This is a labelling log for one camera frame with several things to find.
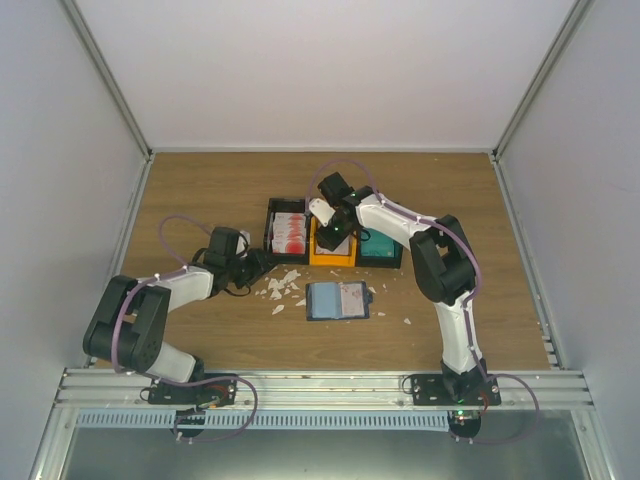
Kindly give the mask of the red white playing card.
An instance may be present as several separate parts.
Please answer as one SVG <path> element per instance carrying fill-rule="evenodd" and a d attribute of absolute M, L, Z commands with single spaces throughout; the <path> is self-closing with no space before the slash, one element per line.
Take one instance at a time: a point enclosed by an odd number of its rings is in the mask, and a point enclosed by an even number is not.
<path fill-rule="evenodd" d="M 367 288 L 362 282 L 339 284 L 340 314 L 342 318 L 365 318 L 367 316 Z"/>

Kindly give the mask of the blue card holder wallet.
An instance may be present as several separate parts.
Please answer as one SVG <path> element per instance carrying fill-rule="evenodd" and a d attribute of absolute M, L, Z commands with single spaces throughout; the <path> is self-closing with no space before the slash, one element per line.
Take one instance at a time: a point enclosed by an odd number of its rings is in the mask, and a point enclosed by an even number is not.
<path fill-rule="evenodd" d="M 365 318 L 342 318 L 340 314 L 339 284 L 349 282 L 314 282 L 305 286 L 306 320 L 314 321 L 350 321 L 368 319 L 370 317 L 370 305 L 374 301 L 374 293 L 367 288 L 367 316 Z"/>

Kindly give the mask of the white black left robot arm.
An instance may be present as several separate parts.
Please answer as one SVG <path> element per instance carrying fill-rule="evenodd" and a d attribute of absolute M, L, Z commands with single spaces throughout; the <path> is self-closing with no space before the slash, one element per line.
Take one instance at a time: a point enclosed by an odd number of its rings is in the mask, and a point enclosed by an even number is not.
<path fill-rule="evenodd" d="M 209 244 L 179 269 L 145 278 L 112 277 L 83 337 L 86 355 L 171 385 L 185 404 L 203 398 L 206 380 L 198 358 L 164 340 L 169 313 L 224 293 L 248 295 L 276 266 L 272 255 L 252 248 L 244 232 L 216 227 Z"/>

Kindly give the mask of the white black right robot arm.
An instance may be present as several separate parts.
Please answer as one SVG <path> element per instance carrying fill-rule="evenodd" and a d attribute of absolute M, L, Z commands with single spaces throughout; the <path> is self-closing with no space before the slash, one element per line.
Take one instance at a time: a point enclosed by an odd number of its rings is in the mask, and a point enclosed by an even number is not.
<path fill-rule="evenodd" d="M 439 322 L 444 396 L 456 405 L 468 403 L 486 376 L 473 316 L 481 274 L 457 218 L 421 215 L 370 186 L 356 190 L 338 172 L 320 181 L 318 190 L 321 196 L 306 203 L 319 222 L 320 247 L 334 250 L 348 236 L 374 230 L 410 253 L 416 284 Z"/>

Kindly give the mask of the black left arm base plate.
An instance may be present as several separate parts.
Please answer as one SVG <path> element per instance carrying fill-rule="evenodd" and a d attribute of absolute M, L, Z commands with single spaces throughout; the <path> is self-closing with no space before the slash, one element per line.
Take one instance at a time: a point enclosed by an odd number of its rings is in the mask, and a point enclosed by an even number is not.
<path fill-rule="evenodd" d="M 140 392 L 140 399 L 151 405 L 190 405 L 209 408 L 235 403 L 237 378 L 235 374 L 205 373 L 204 385 L 179 387 L 153 382 Z"/>

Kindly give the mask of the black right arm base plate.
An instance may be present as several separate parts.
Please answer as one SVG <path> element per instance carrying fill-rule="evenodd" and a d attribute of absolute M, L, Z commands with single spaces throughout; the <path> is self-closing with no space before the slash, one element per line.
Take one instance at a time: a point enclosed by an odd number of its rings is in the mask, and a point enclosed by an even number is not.
<path fill-rule="evenodd" d="M 411 396 L 414 406 L 499 406 L 502 399 L 496 387 L 496 381 L 483 379 L 456 384 L 441 373 L 414 373 L 401 381 L 401 390 Z"/>

